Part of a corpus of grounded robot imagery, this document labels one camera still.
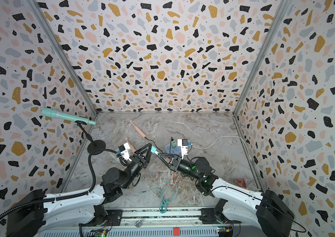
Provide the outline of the teal charger cube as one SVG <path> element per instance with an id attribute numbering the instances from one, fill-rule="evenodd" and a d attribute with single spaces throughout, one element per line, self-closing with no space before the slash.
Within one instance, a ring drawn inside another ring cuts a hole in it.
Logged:
<path id="1" fill-rule="evenodd" d="M 155 155 L 159 154 L 159 151 L 157 150 L 157 148 L 153 147 L 151 148 L 151 152 L 154 153 Z"/>

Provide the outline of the green charger plug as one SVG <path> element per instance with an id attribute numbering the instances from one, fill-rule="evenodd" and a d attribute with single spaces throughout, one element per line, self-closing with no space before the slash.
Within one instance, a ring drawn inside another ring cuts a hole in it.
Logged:
<path id="1" fill-rule="evenodd" d="M 177 146 L 176 141 L 175 141 L 174 139 L 172 139 L 172 140 L 170 141 L 170 147 L 171 147 L 171 148 L 176 148 L 176 146 Z"/>

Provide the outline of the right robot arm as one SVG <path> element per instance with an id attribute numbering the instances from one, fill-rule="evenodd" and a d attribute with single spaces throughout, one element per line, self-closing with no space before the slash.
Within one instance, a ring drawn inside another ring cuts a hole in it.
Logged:
<path id="1" fill-rule="evenodd" d="M 212 211 L 202 211 L 204 223 L 237 221 L 261 229 L 268 237 L 288 237 L 293 231 L 295 215 L 275 192 L 255 192 L 228 183 L 215 175 L 204 157 L 188 161 L 176 154 L 155 154 L 171 171 L 195 180 L 202 195 L 218 199 Z"/>

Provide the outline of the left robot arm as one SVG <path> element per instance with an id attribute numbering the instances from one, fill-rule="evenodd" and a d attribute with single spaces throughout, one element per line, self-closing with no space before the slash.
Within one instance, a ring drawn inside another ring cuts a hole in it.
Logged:
<path id="1" fill-rule="evenodd" d="M 33 237 L 38 232 L 70 224 L 87 224 L 99 215 L 101 208 L 122 196 L 123 190 L 141 176 L 147 168 L 156 148 L 148 143 L 131 155 L 125 170 L 110 168 L 96 183 L 96 175 L 88 157 L 92 185 L 88 189 L 64 194 L 44 194 L 41 189 L 33 190 L 12 208 L 0 214 L 0 221 L 7 218 L 7 236 Z"/>

